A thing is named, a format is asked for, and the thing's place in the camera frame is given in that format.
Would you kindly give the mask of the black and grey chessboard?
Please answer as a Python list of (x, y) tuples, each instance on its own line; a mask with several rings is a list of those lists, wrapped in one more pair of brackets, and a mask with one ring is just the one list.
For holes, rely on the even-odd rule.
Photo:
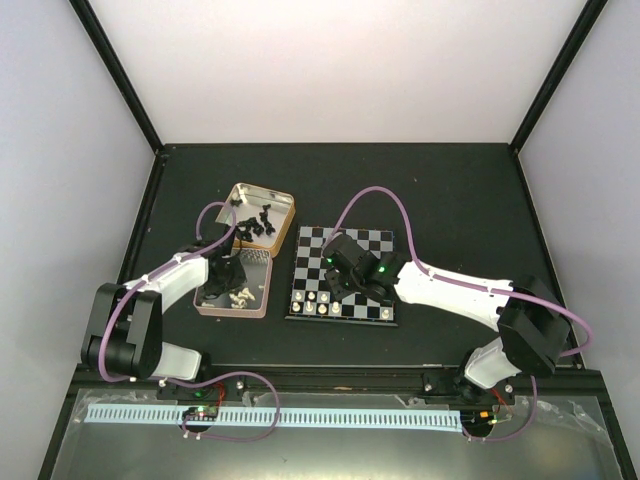
[[(289, 310), (286, 318), (288, 320), (394, 327), (396, 325), (395, 306), (392, 304), (381, 304), (360, 293), (351, 294), (342, 301), (334, 299), (325, 280), (328, 263), (321, 253), (331, 232), (330, 227), (321, 226), (303, 225), (298, 229)], [(296, 292), (303, 294), (304, 298), (301, 301), (295, 300)], [(316, 295), (314, 300), (310, 300), (316, 304), (313, 314), (305, 312), (305, 302), (308, 301), (309, 292), (314, 292)], [(320, 300), (323, 293), (329, 296), (327, 302)], [(334, 316), (331, 312), (334, 302), (341, 305), (340, 316)], [(293, 310), (295, 303), (301, 304), (302, 310), (300, 312)], [(318, 312), (320, 304), (327, 305), (328, 311), (325, 315), (320, 315)], [(390, 313), (390, 318), (387, 320), (381, 318), (381, 311), (384, 309), (388, 309)]]

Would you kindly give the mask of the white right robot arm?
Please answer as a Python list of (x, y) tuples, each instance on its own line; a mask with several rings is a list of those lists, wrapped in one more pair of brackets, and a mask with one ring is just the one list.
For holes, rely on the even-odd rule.
[(347, 234), (322, 250), (325, 279), (337, 299), (359, 293), (382, 305), (397, 301), (434, 307), (471, 319), (497, 336), (469, 351), (452, 380), (467, 403), (479, 402), (500, 382), (518, 374), (548, 378), (570, 333), (552, 295), (538, 279), (523, 283), (455, 274), (417, 262), (407, 255), (375, 255)]

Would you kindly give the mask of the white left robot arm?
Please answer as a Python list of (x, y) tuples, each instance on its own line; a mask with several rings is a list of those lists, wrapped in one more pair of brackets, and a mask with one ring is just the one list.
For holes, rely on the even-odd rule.
[(230, 258), (235, 229), (216, 223), (207, 234), (152, 272), (124, 284), (105, 283), (95, 294), (81, 360), (103, 380), (175, 379), (193, 399), (214, 388), (203, 354), (168, 343), (163, 315), (191, 291), (220, 277), (214, 265)]

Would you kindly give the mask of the pile of white chess pieces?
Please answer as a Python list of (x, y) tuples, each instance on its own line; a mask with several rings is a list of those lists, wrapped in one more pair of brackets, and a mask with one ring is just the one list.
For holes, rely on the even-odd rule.
[(264, 285), (239, 287), (219, 296), (204, 296), (200, 304), (212, 308), (258, 309), (262, 305)]

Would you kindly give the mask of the pile of black chess pieces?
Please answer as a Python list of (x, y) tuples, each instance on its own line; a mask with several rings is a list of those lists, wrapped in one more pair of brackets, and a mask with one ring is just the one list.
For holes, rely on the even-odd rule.
[(269, 219), (271, 207), (271, 204), (264, 204), (257, 217), (241, 220), (236, 227), (236, 238), (241, 241), (252, 242), (255, 236), (271, 236), (274, 234), (276, 229)]

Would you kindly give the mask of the left controller circuit board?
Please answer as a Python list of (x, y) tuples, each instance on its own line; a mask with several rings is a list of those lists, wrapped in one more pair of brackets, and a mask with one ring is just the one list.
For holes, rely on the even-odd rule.
[(212, 422), (218, 416), (218, 408), (216, 406), (192, 406), (188, 407), (182, 413), (182, 422), (189, 421), (205, 421)]

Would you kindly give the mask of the controller circuit board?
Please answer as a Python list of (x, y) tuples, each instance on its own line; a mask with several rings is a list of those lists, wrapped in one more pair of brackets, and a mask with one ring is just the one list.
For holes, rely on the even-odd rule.
[(205, 421), (212, 422), (218, 416), (218, 408), (216, 406), (192, 406), (188, 407), (182, 413), (182, 422), (189, 421)]
[(512, 418), (513, 414), (510, 412), (501, 413), (493, 410), (462, 411), (460, 413), (461, 424), (465, 428), (493, 426), (510, 421)]

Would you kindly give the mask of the right controller circuit board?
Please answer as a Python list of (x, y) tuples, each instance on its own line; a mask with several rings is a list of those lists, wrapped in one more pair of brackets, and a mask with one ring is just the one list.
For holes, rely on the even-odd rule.
[(510, 412), (501, 413), (493, 410), (462, 411), (460, 413), (461, 424), (465, 428), (493, 426), (510, 421), (512, 418), (513, 414)]

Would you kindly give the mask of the pink metal tin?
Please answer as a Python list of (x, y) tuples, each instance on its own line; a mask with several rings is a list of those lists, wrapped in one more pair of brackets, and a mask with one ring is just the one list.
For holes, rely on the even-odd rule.
[(272, 270), (269, 251), (234, 249), (209, 262), (209, 277), (196, 289), (194, 307), (203, 316), (264, 318)]

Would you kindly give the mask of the gold metal tin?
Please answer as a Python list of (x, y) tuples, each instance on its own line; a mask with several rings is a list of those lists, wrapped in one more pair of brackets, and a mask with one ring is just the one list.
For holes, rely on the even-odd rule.
[(226, 203), (236, 215), (235, 249), (259, 249), (275, 258), (295, 216), (291, 194), (248, 183), (236, 183)]

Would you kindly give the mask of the black mounting rail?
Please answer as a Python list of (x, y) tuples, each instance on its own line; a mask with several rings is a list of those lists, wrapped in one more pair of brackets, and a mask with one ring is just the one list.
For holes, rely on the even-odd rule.
[(407, 394), (453, 402), (465, 395), (458, 372), (447, 367), (231, 367), (210, 368), (199, 382), (229, 373), (222, 380), (225, 398), (238, 400), (243, 393), (266, 393), (264, 377), (278, 393)]

